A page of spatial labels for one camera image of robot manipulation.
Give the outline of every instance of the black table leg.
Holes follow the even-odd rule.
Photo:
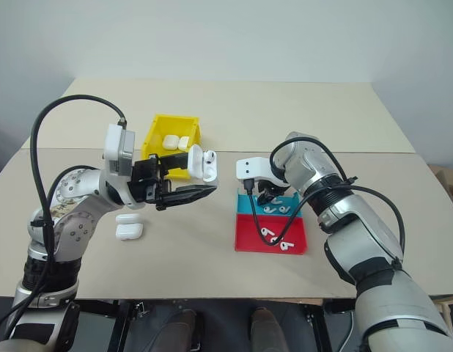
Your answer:
[[[116,321],[112,329],[111,340],[109,341],[108,352],[123,352],[125,339],[129,331],[130,321],[134,318],[133,301],[121,301]]]
[[[324,310],[327,313],[336,314],[349,312],[356,308],[355,298],[336,298],[324,303]]]
[[[332,352],[331,340],[329,339],[328,326],[324,318],[324,310],[321,306],[305,305],[305,315],[313,327],[314,339],[319,352]]]
[[[80,306],[80,312],[115,318],[119,311],[119,302],[116,300],[112,303],[107,303],[97,299],[76,299],[74,302]]]

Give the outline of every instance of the yellow bin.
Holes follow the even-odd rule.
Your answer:
[[[175,134],[179,137],[188,136],[188,148],[192,144],[200,144],[199,118],[190,116],[156,114],[152,127],[141,146],[142,159],[148,159],[150,154],[165,156],[170,154],[184,153],[181,150],[166,150],[163,148],[163,138],[167,134]],[[173,169],[169,171],[169,178],[189,179],[188,170]]]

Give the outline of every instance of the white table surface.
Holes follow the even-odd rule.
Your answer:
[[[290,131],[300,131],[334,152],[414,153],[368,83],[77,78],[64,95],[72,94],[120,107],[136,132],[136,149],[158,113],[199,117],[202,146],[217,151],[270,152]],[[106,126],[116,121],[102,104],[69,102],[46,117],[39,146],[100,149]]]
[[[67,166],[101,166],[100,149],[40,150],[45,186]],[[308,251],[304,255],[235,252],[235,161],[253,153],[219,153],[220,186],[205,199],[145,219],[136,241],[115,237],[107,214],[82,260],[80,298],[353,297],[323,253],[326,235],[304,209]],[[337,153],[358,184],[381,191],[399,207],[407,240],[405,269],[430,295],[453,293],[453,205],[415,154]],[[395,232],[397,223],[381,201],[365,196]],[[22,277],[29,236],[26,224],[37,207],[29,151],[20,150],[0,174],[0,296],[13,296]]]

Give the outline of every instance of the metal frame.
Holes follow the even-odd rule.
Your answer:
[[[316,341],[318,352],[333,352],[323,307],[304,304],[303,309],[306,319],[313,328],[314,340]]]
[[[150,311],[147,305],[140,301],[124,300],[106,303],[98,300],[75,300],[82,312],[105,315],[116,318],[112,329],[108,352],[123,352],[128,335],[130,322]],[[333,300],[325,306],[302,304],[306,319],[311,324],[318,352],[332,352],[328,327],[324,318],[324,307],[329,312],[343,312],[353,308],[355,300]]]
[[[116,318],[112,328],[111,339],[109,340],[108,352],[124,351],[130,322],[137,315],[144,314],[144,312],[140,312],[141,305],[136,304],[135,301],[113,301],[111,304],[98,300],[77,299],[75,302],[80,305],[81,312]]]

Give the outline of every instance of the black cable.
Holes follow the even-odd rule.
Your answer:
[[[402,253],[404,254],[405,251],[405,228],[404,228],[404,221],[402,220],[402,215],[399,212],[399,209],[397,206],[384,194],[381,194],[378,191],[375,191],[371,188],[367,187],[362,187],[362,186],[355,186],[355,185],[335,185],[332,187],[332,189],[351,189],[354,191],[361,191],[365,193],[372,194],[373,196],[376,196],[383,200],[389,207],[393,210],[394,215],[396,216],[397,220],[397,226],[399,228],[399,244],[401,246]]]
[[[37,160],[37,136],[39,133],[39,129],[41,126],[41,123],[43,122],[44,118],[46,115],[55,107],[66,103],[71,100],[91,100],[91,101],[96,101],[98,103],[102,103],[113,110],[119,115],[119,122],[117,123],[118,125],[121,125],[122,128],[125,128],[127,125],[127,120],[125,119],[124,114],[122,111],[115,106],[113,103],[110,101],[107,101],[105,99],[95,97],[94,95],[85,95],[85,94],[80,94],[80,95],[68,95],[67,97],[62,97],[59,98],[52,103],[48,104],[37,116],[36,120],[34,121],[34,124],[31,129],[31,138],[30,138],[30,143],[29,143],[29,152],[30,152],[30,159],[31,159],[31,169],[32,169],[32,174],[33,174],[33,179],[34,179],[34,184],[36,185],[36,190],[37,190],[37,195],[40,200],[41,208],[43,209],[43,217],[42,217],[42,223],[43,223],[43,240],[44,240],[44,246],[47,251],[47,260],[44,265],[43,272],[40,275],[40,278],[38,280],[38,283],[36,286],[34,286],[34,289],[32,290],[31,294],[23,300],[23,305],[20,306],[18,311],[15,313],[15,317],[13,318],[11,324],[8,326],[7,330],[5,331],[5,339],[10,338],[10,335],[15,328],[16,323],[21,319],[21,316],[23,313],[26,311],[28,305],[37,297],[37,295],[42,291],[43,286],[45,284],[45,279],[47,277],[47,274],[49,270],[51,269],[52,263],[54,262],[54,223],[52,221],[52,216],[51,216],[51,209],[50,209],[50,202],[48,201],[48,198],[52,200],[52,196],[54,193],[49,192],[50,195],[46,196],[45,190],[44,190],[44,185],[43,181],[41,179],[40,175],[40,170],[39,170],[39,163]],[[10,311],[7,313],[6,317],[11,315],[14,311]]]
[[[253,213],[253,219],[254,219],[254,223],[256,224],[256,230],[257,230],[257,234],[259,235],[259,237],[261,237],[261,240],[262,242],[264,242],[265,244],[267,244],[268,246],[275,246],[277,245],[280,241],[282,241],[282,239],[284,238],[285,234],[287,233],[288,229],[290,228],[290,226],[292,225],[293,223],[293,219],[297,216],[298,212],[300,211],[300,209],[305,205],[306,202],[308,202],[312,197],[314,197],[316,194],[324,191],[324,190],[328,190],[329,188],[327,187],[323,187],[323,188],[319,188],[319,189],[316,189],[314,190],[313,192],[307,194],[306,196],[303,197],[303,199],[301,200],[300,203],[298,203],[297,207],[295,208],[295,210],[293,211],[292,215],[289,216],[288,220],[287,220],[287,223],[285,224],[284,228],[282,229],[282,231],[280,232],[280,235],[277,236],[277,238],[272,241],[272,242],[268,242],[265,237],[262,235],[261,233],[261,226],[259,225],[259,219],[257,218],[257,214],[256,214],[256,208],[254,207],[254,201],[253,201],[253,197],[252,197],[252,194],[248,194],[248,197],[249,197],[249,202],[251,203],[251,210],[252,210],[252,213]]]
[[[49,188],[49,192],[48,192],[48,195],[47,195],[47,203],[48,203],[48,206],[51,206],[52,198],[53,198],[53,196],[54,196],[54,193],[55,193],[55,191],[56,191],[57,186],[59,185],[60,180],[61,180],[66,174],[68,174],[69,172],[72,172],[72,171],[77,170],[77,169],[90,169],[90,170],[95,170],[96,168],[94,168],[93,166],[87,166],[87,165],[75,165],[75,166],[72,166],[72,167],[68,167],[68,168],[66,168],[64,171],[62,171],[62,172],[55,178],[54,182],[52,183],[52,186]],[[47,274],[48,274],[49,269],[50,269],[50,266],[47,265],[47,264],[48,264],[48,262],[46,262],[46,265],[44,266],[44,269],[43,269],[44,279],[47,277]],[[44,285],[36,285],[36,287],[38,287],[38,288],[37,288],[37,290],[38,290],[38,291],[37,291],[37,294],[39,294],[39,293],[41,293],[41,291],[42,291]],[[32,300],[36,298],[37,294],[33,294],[33,293],[32,293],[30,296],[28,296],[28,298],[29,298],[29,297],[32,297],[32,299],[29,300],[29,303],[31,303]],[[21,301],[19,304],[17,304],[16,306],[14,306],[13,309],[11,309],[4,317],[2,317],[1,320],[0,320],[0,325],[1,325],[1,324],[2,324],[2,323],[3,323],[3,322],[4,322],[4,321],[5,321],[5,320],[6,320],[6,319],[14,312],[14,311],[15,311],[15,310],[17,310],[18,308],[21,308],[21,307],[24,305],[25,302],[26,302],[26,300]],[[16,317],[18,317],[18,316],[21,317],[21,316],[23,315],[23,313],[24,313],[24,310],[26,310],[27,306],[28,306],[28,304],[27,304],[26,307],[23,309],[23,312],[17,312],[15,316],[16,316]],[[8,337],[10,336],[11,332],[12,332],[12,330],[11,330],[10,332],[6,331],[4,336],[8,338]]]
[[[331,159],[331,161],[334,163],[334,165],[336,166],[337,170],[339,171],[339,173],[341,174],[341,178],[343,180],[346,180],[347,179],[347,175],[345,174],[345,171],[344,169],[342,168],[341,164],[337,161],[336,157],[334,156],[334,154],[319,140],[319,139],[315,139],[315,138],[312,138],[312,137],[293,137],[291,139],[288,139],[284,142],[282,142],[281,144],[279,144],[277,147],[275,147],[273,150],[272,150],[272,153],[270,154],[270,157],[269,157],[269,163],[270,163],[270,167],[272,170],[277,170],[279,172],[284,172],[285,170],[284,169],[280,169],[278,168],[274,162],[273,162],[273,157],[275,156],[275,154],[283,147],[285,147],[286,145],[289,145],[289,144],[292,144],[293,142],[311,142],[317,146],[319,146],[321,149],[323,149],[325,151],[325,153],[328,155],[328,157]]]
[[[24,300],[19,302],[18,304],[16,304],[15,306],[13,306],[10,311],[4,315],[3,317],[0,318],[0,326],[4,323],[4,321],[9,317],[11,316],[11,314],[17,310],[18,308],[22,307],[24,305]]]

